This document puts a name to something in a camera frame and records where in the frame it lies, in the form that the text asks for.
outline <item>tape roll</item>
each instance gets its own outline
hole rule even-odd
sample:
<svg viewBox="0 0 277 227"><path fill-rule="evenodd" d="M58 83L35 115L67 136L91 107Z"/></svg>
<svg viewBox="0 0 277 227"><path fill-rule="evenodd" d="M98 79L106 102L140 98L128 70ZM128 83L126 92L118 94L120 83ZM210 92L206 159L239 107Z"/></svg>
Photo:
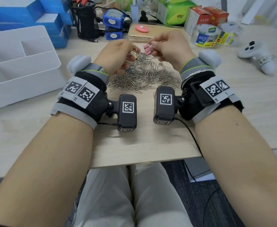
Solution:
<svg viewBox="0 0 277 227"><path fill-rule="evenodd" d="M190 42L199 47L211 48L215 45L220 32L221 30L214 25L196 25L194 27Z"/></svg>
<svg viewBox="0 0 277 227"><path fill-rule="evenodd" d="M226 22L219 24L221 33L217 39L217 43L223 45L236 45L239 37L243 33L243 28L235 22Z"/></svg>

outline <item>white desk organizer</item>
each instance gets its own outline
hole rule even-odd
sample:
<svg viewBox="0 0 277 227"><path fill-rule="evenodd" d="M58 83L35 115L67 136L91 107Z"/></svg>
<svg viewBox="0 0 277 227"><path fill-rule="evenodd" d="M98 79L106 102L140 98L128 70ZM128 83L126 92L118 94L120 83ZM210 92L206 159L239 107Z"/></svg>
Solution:
<svg viewBox="0 0 277 227"><path fill-rule="evenodd" d="M62 88L66 81L44 26L0 32L0 108Z"/></svg>

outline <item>person's right hand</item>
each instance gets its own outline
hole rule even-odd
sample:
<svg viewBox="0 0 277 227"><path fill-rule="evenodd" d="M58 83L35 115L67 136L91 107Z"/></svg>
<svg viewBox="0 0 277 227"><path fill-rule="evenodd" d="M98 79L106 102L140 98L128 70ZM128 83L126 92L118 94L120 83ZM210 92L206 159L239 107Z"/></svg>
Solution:
<svg viewBox="0 0 277 227"><path fill-rule="evenodd" d="M159 61L169 62L178 72L187 61L196 57L179 30L164 32L152 38L148 43L152 44L152 42L156 43L152 56L158 57Z"/></svg>

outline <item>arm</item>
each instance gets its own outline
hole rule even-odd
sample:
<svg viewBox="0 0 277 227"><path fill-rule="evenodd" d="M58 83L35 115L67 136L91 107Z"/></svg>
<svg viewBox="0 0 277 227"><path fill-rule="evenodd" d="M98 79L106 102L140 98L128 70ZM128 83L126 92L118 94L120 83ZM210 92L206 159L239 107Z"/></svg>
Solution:
<svg viewBox="0 0 277 227"><path fill-rule="evenodd" d="M123 75L135 57L127 40L108 43L94 61L106 75ZM21 153L0 184L0 224L63 226L88 171L93 130L58 112Z"/></svg>
<svg viewBox="0 0 277 227"><path fill-rule="evenodd" d="M234 106L214 111L195 130L205 160L245 225L277 226L277 158L257 130Z"/></svg>

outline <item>screw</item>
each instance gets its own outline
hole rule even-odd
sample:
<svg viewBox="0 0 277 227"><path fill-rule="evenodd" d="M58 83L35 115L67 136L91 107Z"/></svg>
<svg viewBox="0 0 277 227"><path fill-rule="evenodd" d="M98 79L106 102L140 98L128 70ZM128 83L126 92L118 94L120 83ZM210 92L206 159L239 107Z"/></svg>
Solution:
<svg viewBox="0 0 277 227"><path fill-rule="evenodd" d="M185 98L184 98L184 97L180 98L180 99L178 100L178 102L184 103L184 102L185 102Z"/></svg>

